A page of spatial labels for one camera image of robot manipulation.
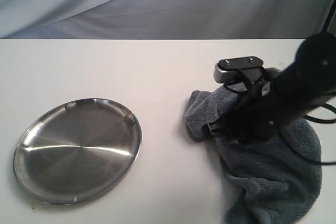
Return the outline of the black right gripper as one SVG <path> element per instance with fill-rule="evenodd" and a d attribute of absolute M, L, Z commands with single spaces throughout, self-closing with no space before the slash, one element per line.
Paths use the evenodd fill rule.
<path fill-rule="evenodd" d="M 223 136 L 244 144 L 267 141 L 286 126 L 286 85 L 282 82 L 248 83 L 232 109 L 204 124 L 204 137 Z"/>

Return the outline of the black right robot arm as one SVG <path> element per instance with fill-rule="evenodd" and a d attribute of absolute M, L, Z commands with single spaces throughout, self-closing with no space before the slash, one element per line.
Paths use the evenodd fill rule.
<path fill-rule="evenodd" d="M 308 37 L 286 69 L 263 67 L 258 57 L 220 60 L 214 79 L 227 90 L 243 83 L 236 104 L 205 123 L 206 137 L 242 143 L 263 142 L 335 96 L 335 36 L 327 31 Z"/>

